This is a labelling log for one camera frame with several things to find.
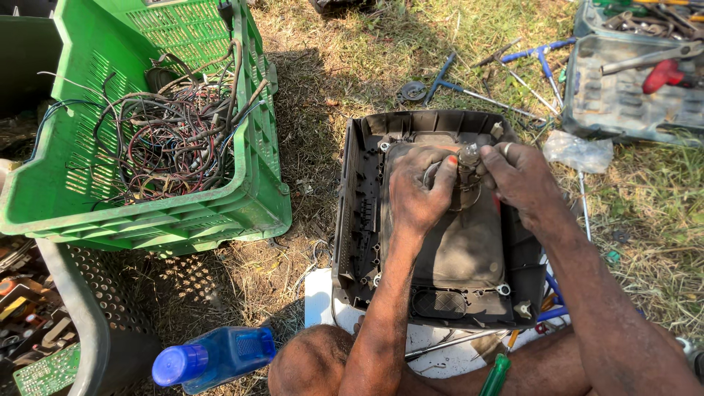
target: dirt ground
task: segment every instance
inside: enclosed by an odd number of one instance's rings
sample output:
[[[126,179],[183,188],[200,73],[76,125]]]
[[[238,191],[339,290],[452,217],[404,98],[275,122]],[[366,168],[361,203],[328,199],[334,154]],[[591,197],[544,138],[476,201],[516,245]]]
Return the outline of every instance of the dirt ground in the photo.
[[[458,61],[446,78],[483,92],[470,69],[517,36],[517,48],[532,48],[571,35],[576,3],[563,0],[381,1],[365,12],[339,18],[318,16],[304,0],[274,0],[252,10],[269,61],[277,66],[275,96],[282,177],[292,191],[294,224],[279,238],[288,249],[264,241],[226,242],[219,249],[161,260],[139,253],[125,260],[137,300],[154,317],[164,346],[184,342],[218,326],[257,326],[271,318],[282,346],[303,327],[303,288],[297,282],[311,265],[313,246],[334,233],[337,179],[349,117],[419,109],[397,102],[409,80],[431,82],[446,57]],[[554,64],[569,49],[548,55]],[[536,90],[552,98],[540,67],[529,59],[513,67]],[[495,98],[545,113],[527,91],[494,71]],[[483,101],[441,89],[432,108],[497,111]],[[549,133],[523,130],[528,144]],[[648,319],[673,333],[704,340],[704,154],[695,149],[643,143],[615,148],[604,175],[586,182],[592,231],[600,252],[617,252],[611,269]],[[559,164],[555,176],[579,196],[576,173]],[[612,232],[631,235],[627,244]],[[327,265],[325,243],[317,266]],[[267,395],[262,369],[205,393],[210,396]],[[180,386],[160,388],[145,381],[136,395],[181,395]]]

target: ring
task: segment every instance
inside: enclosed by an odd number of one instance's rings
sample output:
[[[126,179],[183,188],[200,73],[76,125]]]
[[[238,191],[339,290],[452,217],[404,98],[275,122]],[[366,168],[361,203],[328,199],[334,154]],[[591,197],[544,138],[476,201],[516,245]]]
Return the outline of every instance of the ring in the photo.
[[[509,143],[503,147],[503,156],[508,158],[508,147],[511,147],[513,143]]]

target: tangled wire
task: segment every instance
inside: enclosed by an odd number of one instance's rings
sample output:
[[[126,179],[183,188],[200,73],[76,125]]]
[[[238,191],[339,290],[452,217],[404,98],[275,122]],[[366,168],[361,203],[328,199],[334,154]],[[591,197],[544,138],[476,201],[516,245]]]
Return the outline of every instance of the tangled wire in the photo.
[[[233,47],[237,48],[234,73],[228,71],[235,62],[233,57],[221,73],[204,75],[202,82],[194,77],[194,73],[228,59]],[[157,94],[136,92],[108,103],[93,128],[93,139],[105,152],[96,157],[108,162],[103,165],[115,164],[119,180],[94,172],[92,177],[116,188],[119,194],[96,202],[91,210],[100,202],[124,201],[124,205],[129,205],[205,191],[226,185],[232,179],[234,147],[230,142],[247,114],[264,102],[255,104],[254,100],[268,81],[263,79],[246,105],[233,115],[242,64],[239,40],[230,42],[222,58],[192,72],[173,54],[164,54],[153,61],[154,65],[161,64],[165,57],[181,66],[186,75],[168,83]],[[110,74],[103,82],[104,99],[105,86],[114,75]],[[114,118],[115,149],[98,136],[108,116]]]

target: green circuit board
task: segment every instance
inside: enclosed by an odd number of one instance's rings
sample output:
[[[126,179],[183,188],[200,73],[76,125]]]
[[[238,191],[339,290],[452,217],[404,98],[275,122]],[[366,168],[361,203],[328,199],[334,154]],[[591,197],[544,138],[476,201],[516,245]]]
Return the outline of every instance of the green circuit board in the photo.
[[[81,359],[80,342],[13,374],[22,396],[49,396],[71,385]]]

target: electrical plug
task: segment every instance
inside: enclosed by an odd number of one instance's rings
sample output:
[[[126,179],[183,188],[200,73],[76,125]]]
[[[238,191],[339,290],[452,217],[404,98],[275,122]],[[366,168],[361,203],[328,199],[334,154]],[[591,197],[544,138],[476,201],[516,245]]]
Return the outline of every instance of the electrical plug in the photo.
[[[232,8],[232,3],[230,0],[225,0],[224,3],[222,0],[218,0],[217,7],[218,14],[220,14],[222,21],[225,22],[225,28],[228,32],[233,31],[234,27],[232,27],[232,19],[234,18],[234,9]]]

